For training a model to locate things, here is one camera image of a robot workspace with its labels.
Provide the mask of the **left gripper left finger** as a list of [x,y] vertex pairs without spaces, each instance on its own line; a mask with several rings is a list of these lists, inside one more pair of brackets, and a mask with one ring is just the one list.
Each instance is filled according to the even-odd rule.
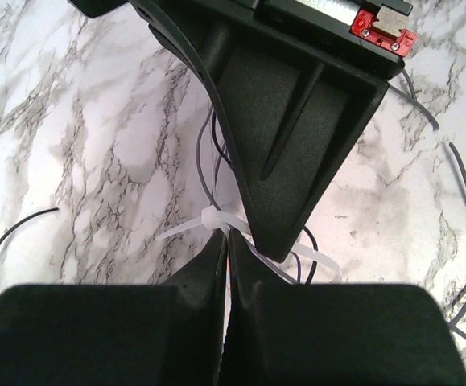
[[0,385],[214,385],[226,239],[159,285],[18,285],[0,296]]

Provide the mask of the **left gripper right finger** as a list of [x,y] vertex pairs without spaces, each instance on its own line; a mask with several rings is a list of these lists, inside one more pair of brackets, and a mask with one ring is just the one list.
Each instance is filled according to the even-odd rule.
[[291,285],[229,235],[223,385],[466,385],[440,309],[414,285]]

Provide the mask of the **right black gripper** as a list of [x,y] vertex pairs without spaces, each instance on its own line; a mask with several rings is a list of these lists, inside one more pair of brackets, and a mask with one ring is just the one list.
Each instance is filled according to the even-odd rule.
[[404,67],[407,1],[135,1],[215,109],[256,249],[283,261]]

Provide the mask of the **translucent white zip tie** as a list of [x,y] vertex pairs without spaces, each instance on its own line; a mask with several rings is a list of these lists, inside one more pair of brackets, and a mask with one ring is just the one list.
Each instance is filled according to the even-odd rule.
[[[240,218],[234,216],[225,211],[219,211],[215,207],[210,206],[203,209],[199,216],[193,218],[189,221],[186,221],[183,224],[177,225],[174,228],[171,228],[160,235],[156,236],[157,241],[167,239],[168,237],[174,236],[175,234],[185,232],[189,229],[196,228],[199,226],[204,226],[209,231],[214,231],[216,229],[221,230],[226,236],[234,228],[238,230],[241,235],[251,235],[249,225],[241,220]],[[287,273],[284,273],[279,267],[274,263],[270,262],[270,259],[261,253],[259,253],[254,245],[248,240],[246,241],[249,250],[255,255],[261,262],[263,262],[269,269],[274,273],[277,273],[283,280],[290,284],[299,284],[299,282],[293,277],[289,276]],[[329,282],[331,283],[341,283],[342,275],[340,266],[330,257],[324,255],[319,251],[315,251],[312,248],[307,247],[304,244],[295,242],[291,247],[291,252],[302,257],[306,257],[318,264],[321,264],[328,269],[331,269],[334,272],[333,279]]]

